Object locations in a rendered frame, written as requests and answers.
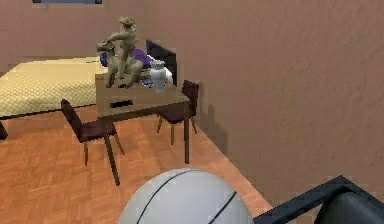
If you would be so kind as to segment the white basketball with black lines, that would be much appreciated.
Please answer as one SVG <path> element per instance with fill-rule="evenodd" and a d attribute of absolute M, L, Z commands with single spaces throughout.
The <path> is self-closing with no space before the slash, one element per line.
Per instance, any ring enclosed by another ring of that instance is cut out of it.
<path fill-rule="evenodd" d="M 143 184 L 118 224 L 254 224 L 239 194 L 200 169 L 172 169 Z"/>

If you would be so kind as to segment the dark maroon chair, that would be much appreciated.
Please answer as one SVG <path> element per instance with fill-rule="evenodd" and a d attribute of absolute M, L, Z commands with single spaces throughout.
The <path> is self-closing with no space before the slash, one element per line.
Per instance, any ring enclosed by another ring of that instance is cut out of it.
<path fill-rule="evenodd" d="M 99 120 L 82 122 L 74 107 L 66 100 L 61 100 L 61 112 L 70 124 L 78 141 L 83 144 L 84 163 L 88 164 L 88 142 L 103 137 L 103 127 Z"/>
<path fill-rule="evenodd" d="M 194 117 L 197 112 L 197 100 L 199 95 L 199 85 L 197 83 L 185 80 L 182 86 L 182 93 L 190 99 L 189 104 L 189 119 L 192 122 L 194 132 L 197 132 Z M 157 132 L 160 132 L 162 121 L 166 120 L 171 125 L 171 144 L 174 144 L 174 127 L 176 124 L 184 121 L 184 106 L 175 105 L 170 109 L 158 114 L 159 123 Z"/>

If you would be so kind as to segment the white vase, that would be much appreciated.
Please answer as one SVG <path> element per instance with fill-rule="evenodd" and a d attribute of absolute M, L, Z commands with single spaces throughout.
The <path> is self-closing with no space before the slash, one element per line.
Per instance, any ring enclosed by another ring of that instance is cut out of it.
<path fill-rule="evenodd" d="M 154 60 L 150 63 L 150 65 L 150 75 L 153 85 L 158 93 L 163 92 L 166 82 L 165 62 L 161 60 Z"/>

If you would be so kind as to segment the brown wooden table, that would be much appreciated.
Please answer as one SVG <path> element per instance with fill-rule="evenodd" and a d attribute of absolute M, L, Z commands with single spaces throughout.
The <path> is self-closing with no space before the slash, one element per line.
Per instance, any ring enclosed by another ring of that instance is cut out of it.
<path fill-rule="evenodd" d="M 130 88 L 107 88 L 105 85 L 106 74 L 95 75 L 96 86 L 96 109 L 97 119 L 103 127 L 103 137 L 114 177 L 115 185 L 120 185 L 119 175 L 107 133 L 108 122 L 119 122 L 128 119 L 148 116 L 170 109 L 175 105 L 184 106 L 184 161 L 190 163 L 190 141 L 189 141 L 189 104 L 190 99 L 185 96 L 175 85 L 167 82 L 165 90 L 157 93 L 154 88 L 146 88 L 142 84 L 134 84 Z M 123 100 L 132 100 L 133 105 L 110 108 L 110 103 Z"/>

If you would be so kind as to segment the black remote control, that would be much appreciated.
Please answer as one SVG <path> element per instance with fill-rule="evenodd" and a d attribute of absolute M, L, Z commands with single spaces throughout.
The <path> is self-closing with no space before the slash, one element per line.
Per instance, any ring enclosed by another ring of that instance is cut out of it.
<path fill-rule="evenodd" d="M 131 105 L 133 105 L 132 100 L 123 100 L 123 101 L 110 103 L 110 108 L 121 108 L 121 107 L 126 107 Z"/>

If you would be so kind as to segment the purple pillow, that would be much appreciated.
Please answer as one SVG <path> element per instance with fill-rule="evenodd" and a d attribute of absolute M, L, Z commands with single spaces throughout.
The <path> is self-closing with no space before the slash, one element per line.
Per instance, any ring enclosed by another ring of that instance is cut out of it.
<path fill-rule="evenodd" d="M 144 69 L 148 69 L 151 67 L 150 62 L 152 61 L 152 58 L 149 57 L 146 53 L 144 53 L 141 49 L 134 49 L 132 55 L 136 60 L 139 60 L 143 63 Z M 106 52 L 103 52 L 100 55 L 100 62 L 103 67 L 106 67 L 108 65 L 107 57 L 108 54 Z"/>

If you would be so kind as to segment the tan horse rider statue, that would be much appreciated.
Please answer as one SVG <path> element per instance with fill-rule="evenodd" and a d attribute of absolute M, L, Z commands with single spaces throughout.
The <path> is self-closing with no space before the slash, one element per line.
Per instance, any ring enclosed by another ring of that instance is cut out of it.
<path fill-rule="evenodd" d="M 140 81 L 143 67 L 142 62 L 133 56 L 137 43 L 136 22 L 128 16 L 121 16 L 119 23 L 121 24 L 120 32 L 111 34 L 96 45 L 98 52 L 107 53 L 107 88 L 113 86 L 115 78 L 123 80 L 126 76 L 128 76 L 128 81 L 123 86 L 130 88 L 134 83 Z"/>

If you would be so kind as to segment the bed with yellow cover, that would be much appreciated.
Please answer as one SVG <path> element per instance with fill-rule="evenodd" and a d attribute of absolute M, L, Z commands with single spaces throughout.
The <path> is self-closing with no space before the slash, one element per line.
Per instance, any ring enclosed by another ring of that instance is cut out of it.
<path fill-rule="evenodd" d="M 0 77 L 0 140 L 7 119 L 56 111 L 67 98 L 76 107 L 96 103 L 94 75 L 108 70 L 115 55 L 111 43 L 100 43 L 101 56 L 21 63 Z"/>

